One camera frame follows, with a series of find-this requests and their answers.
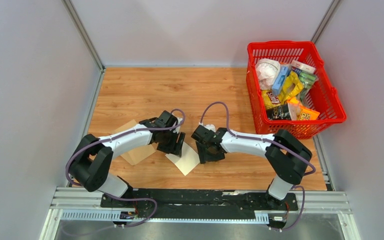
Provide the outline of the white letter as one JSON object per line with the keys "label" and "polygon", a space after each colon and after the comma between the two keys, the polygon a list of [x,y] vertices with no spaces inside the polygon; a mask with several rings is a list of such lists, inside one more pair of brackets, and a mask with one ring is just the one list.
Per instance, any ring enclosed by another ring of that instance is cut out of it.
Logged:
{"label": "white letter", "polygon": [[187,176],[200,163],[198,153],[187,143],[182,145],[181,157],[174,154],[166,154],[165,156],[184,176]]}

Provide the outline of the brown paper envelope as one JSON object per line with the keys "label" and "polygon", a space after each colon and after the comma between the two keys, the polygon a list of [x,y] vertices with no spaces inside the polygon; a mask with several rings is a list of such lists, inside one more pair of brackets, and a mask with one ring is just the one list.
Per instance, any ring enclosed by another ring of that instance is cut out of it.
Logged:
{"label": "brown paper envelope", "polygon": [[[123,132],[128,130],[129,128],[134,127],[137,125],[138,122],[136,120],[131,120],[127,122],[126,124],[114,129],[110,133],[112,135],[117,134],[119,132]],[[146,146],[140,146],[135,149],[132,149],[128,152],[125,152],[120,155],[124,160],[126,160],[130,165],[134,166],[146,159],[147,157],[151,156],[156,152],[156,149],[154,148],[153,145],[146,145]]]}

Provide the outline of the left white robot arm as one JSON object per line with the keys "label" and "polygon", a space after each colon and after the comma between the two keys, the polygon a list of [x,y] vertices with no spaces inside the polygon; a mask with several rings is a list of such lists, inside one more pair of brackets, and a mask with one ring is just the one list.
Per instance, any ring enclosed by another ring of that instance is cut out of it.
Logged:
{"label": "left white robot arm", "polygon": [[112,161],[139,147],[157,145],[157,150],[177,157],[182,155],[185,133],[180,130],[186,115],[176,117],[172,111],[139,121],[133,127],[107,136],[85,135],[65,166],[67,180],[88,192],[99,191],[112,197],[120,207],[133,201],[129,184],[110,173]]}

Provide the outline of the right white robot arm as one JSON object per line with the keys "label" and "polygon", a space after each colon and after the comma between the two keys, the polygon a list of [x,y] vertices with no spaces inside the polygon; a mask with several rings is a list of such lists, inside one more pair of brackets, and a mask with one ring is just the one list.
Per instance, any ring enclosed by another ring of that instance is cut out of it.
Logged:
{"label": "right white robot arm", "polygon": [[227,153],[266,158],[275,177],[267,189],[265,202],[274,210],[285,203],[292,187],[316,170],[310,162],[312,152],[285,129],[274,134],[251,134],[200,124],[191,137],[195,140],[201,164],[223,160]]}

